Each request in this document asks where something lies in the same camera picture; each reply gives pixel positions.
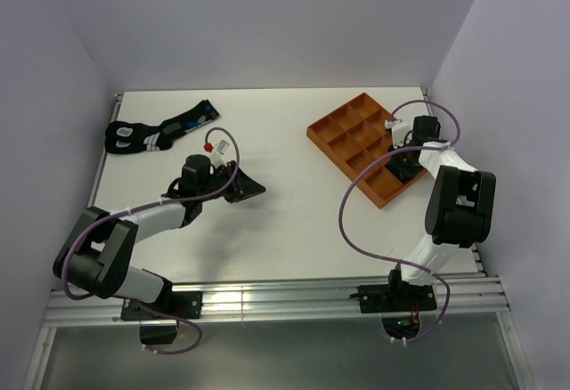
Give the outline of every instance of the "black fabric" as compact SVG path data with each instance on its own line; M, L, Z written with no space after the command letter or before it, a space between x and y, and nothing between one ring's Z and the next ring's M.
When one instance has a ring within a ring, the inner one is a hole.
M105 150L111 154L134 154L172 148L175 140L220 117L210 101L164 120L158 126L113 121L105 130Z

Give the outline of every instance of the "gray floor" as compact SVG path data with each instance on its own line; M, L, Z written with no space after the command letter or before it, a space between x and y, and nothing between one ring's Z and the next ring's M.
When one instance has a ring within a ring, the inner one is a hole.
M494 314L449 316L407 348L390 345L379 326L210 324L195 351L156 357L140 351L137 328L60 329L42 389L517 388Z

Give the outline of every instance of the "white table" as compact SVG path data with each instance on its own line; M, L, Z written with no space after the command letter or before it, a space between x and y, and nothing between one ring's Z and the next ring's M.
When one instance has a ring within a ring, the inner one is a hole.
M175 282L386 276L393 264L361 256L341 239L338 206L348 180L305 135L307 126L362 92L387 110L422 98L418 87L125 93L117 119L150 125L209 99L222 116L208 127L232 132L242 169L267 188L236 205L206 203L188 227L137 244L131 264ZM415 104L399 116L427 113ZM187 134L167 151L108 155L94 204L124 209L157 200L186 156L202 152L206 131ZM346 209L349 235L371 252L406 257L423 234L432 186L426 175L381 210L355 190ZM442 272L477 272L472 251L462 249Z

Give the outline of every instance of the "wooden tray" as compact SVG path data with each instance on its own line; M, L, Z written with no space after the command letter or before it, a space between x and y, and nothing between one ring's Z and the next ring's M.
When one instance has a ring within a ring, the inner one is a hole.
M384 127L390 116L368 94L362 93L340 108L311 124L306 135L353 181L376 158L388 153L392 135ZM402 183L385 168L390 159L372 169L358 188L377 207L383 207L415 183L426 171Z

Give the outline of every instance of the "gray wall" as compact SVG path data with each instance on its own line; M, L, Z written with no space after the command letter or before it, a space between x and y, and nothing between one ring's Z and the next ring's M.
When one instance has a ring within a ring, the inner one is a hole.
M431 85L473 0L59 0L116 90Z
M55 0L0 0L0 386L20 388L112 96Z
M570 388L570 0L476 0L433 86L497 174L483 258L544 389Z

